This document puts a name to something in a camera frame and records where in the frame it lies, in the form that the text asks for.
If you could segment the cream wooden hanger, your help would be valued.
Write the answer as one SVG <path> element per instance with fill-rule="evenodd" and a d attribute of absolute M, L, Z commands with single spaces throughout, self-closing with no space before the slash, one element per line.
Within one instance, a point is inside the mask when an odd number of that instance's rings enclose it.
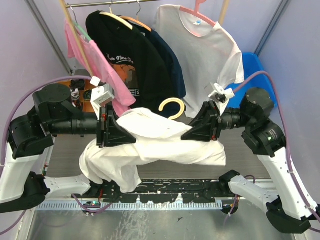
<path fill-rule="evenodd" d="M 165 99 L 158 107 L 159 112 L 164 112 L 163 115 L 169 120 L 178 119 L 185 112 L 184 102 L 176 97 Z"/>

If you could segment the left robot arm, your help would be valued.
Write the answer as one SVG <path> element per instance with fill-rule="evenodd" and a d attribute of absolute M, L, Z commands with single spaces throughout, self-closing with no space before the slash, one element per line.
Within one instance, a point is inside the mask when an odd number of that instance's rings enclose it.
<path fill-rule="evenodd" d="M 32 94 L 34 107 L 10 121 L 5 164 L 0 178 L 0 211 L 10 213 L 37 207 L 49 198 L 75 194 L 99 195 L 101 184 L 84 175 L 50 178 L 33 172 L 33 166 L 57 135 L 95 135 L 95 147 L 117 147 L 137 140 L 118 125 L 111 103 L 97 113 L 82 112 L 72 104 L 70 89 L 54 83 Z"/>

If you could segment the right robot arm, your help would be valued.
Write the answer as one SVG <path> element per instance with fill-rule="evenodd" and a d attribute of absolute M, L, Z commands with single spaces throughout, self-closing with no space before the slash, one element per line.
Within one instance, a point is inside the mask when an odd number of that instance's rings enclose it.
<path fill-rule="evenodd" d="M 277 193 L 249 182 L 235 170 L 219 177 L 219 191 L 225 197 L 241 196 L 260 208 L 271 225 L 283 234 L 303 234 L 311 229 L 311 221 L 320 216 L 320 206 L 305 193 L 305 205 L 295 183 L 293 163 L 287 159 L 286 137 L 282 129 L 269 118 L 275 104 L 269 93 L 258 87 L 246 91 L 239 108 L 227 108 L 224 113 L 214 101 L 204 102 L 191 121 L 191 129 L 182 140 L 216 141 L 223 130 L 244 128 L 241 137 L 262 162 Z"/>

